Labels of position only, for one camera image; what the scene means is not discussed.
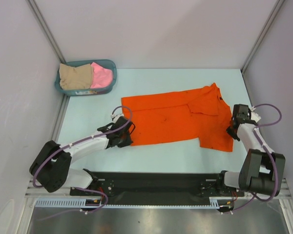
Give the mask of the orange t-shirt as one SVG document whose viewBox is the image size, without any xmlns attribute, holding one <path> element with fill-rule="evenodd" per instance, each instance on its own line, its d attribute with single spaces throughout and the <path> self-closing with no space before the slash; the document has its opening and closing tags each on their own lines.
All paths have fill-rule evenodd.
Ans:
<svg viewBox="0 0 293 234">
<path fill-rule="evenodd" d="M 163 94 L 123 97 L 123 114 L 136 128 L 134 146 L 199 139 L 200 147 L 233 151 L 226 132 L 231 110 L 213 83 L 203 88 Z"/>
</svg>

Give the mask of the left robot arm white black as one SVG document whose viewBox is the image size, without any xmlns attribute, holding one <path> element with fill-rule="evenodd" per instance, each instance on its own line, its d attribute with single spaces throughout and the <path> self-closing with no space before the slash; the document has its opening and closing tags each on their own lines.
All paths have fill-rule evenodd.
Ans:
<svg viewBox="0 0 293 234">
<path fill-rule="evenodd" d="M 96 193 L 98 182 L 94 174 L 88 169 L 73 169 L 71 164 L 96 151 L 130 146 L 135 128 L 132 121 L 119 115 L 92 135 L 65 146 L 53 140 L 46 142 L 29 168 L 34 187 L 43 187 L 49 193 L 63 186 L 80 187 L 88 195 Z"/>
</svg>

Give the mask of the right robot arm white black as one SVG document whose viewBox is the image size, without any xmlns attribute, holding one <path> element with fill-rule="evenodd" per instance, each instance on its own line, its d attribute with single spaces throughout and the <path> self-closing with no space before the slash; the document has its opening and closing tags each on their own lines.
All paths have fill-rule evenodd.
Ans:
<svg viewBox="0 0 293 234">
<path fill-rule="evenodd" d="M 269 201 L 279 194 L 286 159 L 283 154 L 276 153 L 268 146 L 259 128 L 277 124 L 282 119 L 282 114 L 272 104 L 264 105 L 277 110 L 279 113 L 277 121 L 259 125 L 260 117 L 254 112 L 255 107 L 249 108 L 244 104 L 234 105 L 227 133 L 243 143 L 247 155 L 239 172 L 221 172 L 222 179 L 215 184 L 218 194 L 228 195 L 235 188 L 251 193 L 257 199 L 260 199 L 258 194 L 267 195 L 268 198 L 263 198 L 263 201 Z"/>
</svg>

